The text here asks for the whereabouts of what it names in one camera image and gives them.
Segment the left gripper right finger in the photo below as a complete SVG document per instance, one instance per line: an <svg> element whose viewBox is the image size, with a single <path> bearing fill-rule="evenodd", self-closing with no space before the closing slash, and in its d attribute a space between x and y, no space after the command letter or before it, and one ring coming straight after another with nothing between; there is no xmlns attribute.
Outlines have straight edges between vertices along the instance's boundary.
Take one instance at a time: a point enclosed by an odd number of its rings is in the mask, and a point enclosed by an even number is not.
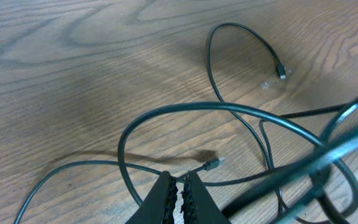
<svg viewBox="0 0 358 224"><path fill-rule="evenodd" d="M186 174L181 195L184 224L231 224L215 204L196 172L188 171Z"/></svg>

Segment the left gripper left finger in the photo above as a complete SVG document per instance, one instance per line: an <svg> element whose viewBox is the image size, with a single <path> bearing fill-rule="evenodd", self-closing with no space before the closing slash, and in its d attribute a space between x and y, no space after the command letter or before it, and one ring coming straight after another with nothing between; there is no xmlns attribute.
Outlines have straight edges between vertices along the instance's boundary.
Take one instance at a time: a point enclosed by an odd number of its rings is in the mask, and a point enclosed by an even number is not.
<svg viewBox="0 0 358 224"><path fill-rule="evenodd" d="M177 192L176 180L168 171L163 171L126 224L174 224Z"/></svg>

